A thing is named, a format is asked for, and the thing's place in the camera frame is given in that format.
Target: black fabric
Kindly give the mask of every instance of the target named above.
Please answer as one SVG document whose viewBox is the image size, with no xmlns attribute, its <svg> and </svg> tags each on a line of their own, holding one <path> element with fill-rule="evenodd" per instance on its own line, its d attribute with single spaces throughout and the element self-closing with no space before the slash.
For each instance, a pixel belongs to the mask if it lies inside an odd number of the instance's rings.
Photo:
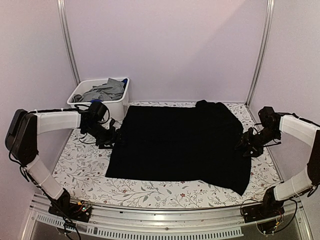
<svg viewBox="0 0 320 240">
<path fill-rule="evenodd" d="M 115 143 L 108 178 L 193 181 L 232 189 L 242 195 L 251 158 L 234 150 L 241 122 L 218 103 L 196 107 L 130 106 Z"/>
</svg>

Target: white wall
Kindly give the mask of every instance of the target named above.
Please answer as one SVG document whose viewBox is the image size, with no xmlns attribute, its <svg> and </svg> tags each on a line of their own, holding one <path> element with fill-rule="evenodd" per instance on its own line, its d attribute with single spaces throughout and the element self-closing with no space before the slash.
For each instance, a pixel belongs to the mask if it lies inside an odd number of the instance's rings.
<svg viewBox="0 0 320 240">
<path fill-rule="evenodd" d="M 270 38 L 251 110 L 263 106 L 320 123 L 320 1 L 277 0 Z M 287 180 L 306 166 L 311 149 L 283 135 L 272 147 Z M 314 239 L 320 239 L 320 190 L 302 197 Z"/>
<path fill-rule="evenodd" d="M 75 83 L 56 0 L 0 1 L 0 239 L 17 240 L 34 187 L 8 159 L 4 141 L 15 111 L 64 107 Z M 52 169 L 68 131 L 39 136 Z"/>
<path fill-rule="evenodd" d="M 266 0 L 68 0 L 81 80 L 130 77 L 132 101 L 245 102 Z"/>
</svg>

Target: gray cloth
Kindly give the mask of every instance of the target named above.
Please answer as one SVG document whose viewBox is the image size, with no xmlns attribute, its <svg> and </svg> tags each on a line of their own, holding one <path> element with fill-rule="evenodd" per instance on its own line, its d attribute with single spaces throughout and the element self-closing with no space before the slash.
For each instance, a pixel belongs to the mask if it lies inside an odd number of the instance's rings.
<svg viewBox="0 0 320 240">
<path fill-rule="evenodd" d="M 90 91 L 85 92 L 79 102 L 90 102 L 92 100 L 113 101 L 119 100 L 124 94 L 124 83 L 112 78 L 100 86 L 94 86 Z"/>
</svg>

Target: laundry basket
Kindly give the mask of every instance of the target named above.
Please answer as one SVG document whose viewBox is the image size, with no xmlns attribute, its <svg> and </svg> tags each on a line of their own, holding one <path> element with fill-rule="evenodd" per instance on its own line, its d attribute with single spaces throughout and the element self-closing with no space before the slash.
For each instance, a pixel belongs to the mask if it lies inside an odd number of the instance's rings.
<svg viewBox="0 0 320 240">
<path fill-rule="evenodd" d="M 106 105 L 110 111 L 110 117 L 117 120 L 122 121 L 125 118 L 125 112 L 129 101 L 129 84 L 130 79 L 128 77 L 121 77 L 121 78 L 112 78 L 117 81 L 122 81 L 124 79 L 127 79 L 127 83 L 123 92 L 123 96 L 119 100 L 113 100 L 113 101 L 102 101 L 104 105 Z M 70 107 L 74 108 L 76 104 L 82 104 L 90 106 L 91 102 L 73 102 L 73 96 L 74 95 L 83 95 L 85 92 L 92 89 L 94 86 L 99 86 L 102 84 L 106 84 L 108 82 L 109 78 L 107 79 L 98 79 L 98 80 L 85 80 L 82 81 L 72 92 L 71 96 L 67 100 L 67 104 L 70 105 Z M 108 112 L 105 113 L 104 118 L 108 118 Z"/>
</svg>

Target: leaf pattern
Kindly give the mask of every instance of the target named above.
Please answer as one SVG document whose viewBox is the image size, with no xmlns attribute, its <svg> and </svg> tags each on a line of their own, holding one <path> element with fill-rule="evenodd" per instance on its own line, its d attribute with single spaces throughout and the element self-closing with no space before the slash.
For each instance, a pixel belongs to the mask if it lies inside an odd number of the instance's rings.
<svg viewBox="0 0 320 240">
<path fill-rule="evenodd" d="M 195 102 L 131 102 L 134 106 L 191 108 Z M 244 131 L 254 122 L 243 104 L 226 103 L 241 121 Z M 263 155 L 252 158 L 251 177 L 245 193 L 198 181 L 138 181 L 105 177 L 111 150 L 98 149 L 94 144 L 79 142 L 83 137 L 75 129 L 53 171 L 53 177 L 68 190 L 72 198 L 94 203 L 162 209 L 216 208 L 241 204 L 244 200 L 262 200 L 271 186 L 280 183 L 274 164 L 265 150 Z M 83 142 L 94 142 L 86 136 Z"/>
</svg>

